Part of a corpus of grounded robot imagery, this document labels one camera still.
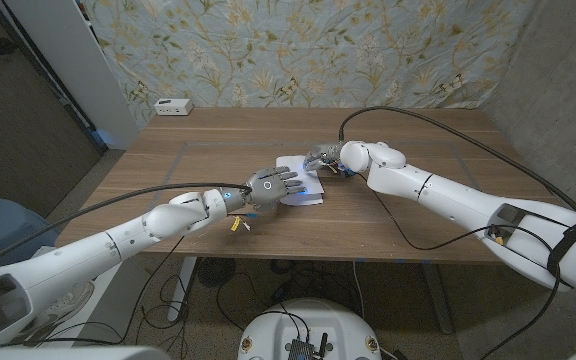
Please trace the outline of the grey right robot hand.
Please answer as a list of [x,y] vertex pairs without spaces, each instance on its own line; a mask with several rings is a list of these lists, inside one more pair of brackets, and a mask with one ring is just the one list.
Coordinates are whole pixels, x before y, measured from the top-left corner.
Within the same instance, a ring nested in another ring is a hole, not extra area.
[[344,142],[313,145],[305,155],[303,168],[306,171],[313,171],[328,167],[334,172],[346,175],[347,170],[341,162],[341,150],[344,145]]

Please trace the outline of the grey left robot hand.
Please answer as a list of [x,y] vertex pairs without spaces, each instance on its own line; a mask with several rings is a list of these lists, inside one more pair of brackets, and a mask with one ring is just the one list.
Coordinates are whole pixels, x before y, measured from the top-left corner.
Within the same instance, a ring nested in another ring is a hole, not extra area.
[[306,190],[298,174],[287,166],[264,168],[256,171],[243,188],[221,188],[220,193],[228,212],[252,205],[256,209],[272,208],[287,195]]

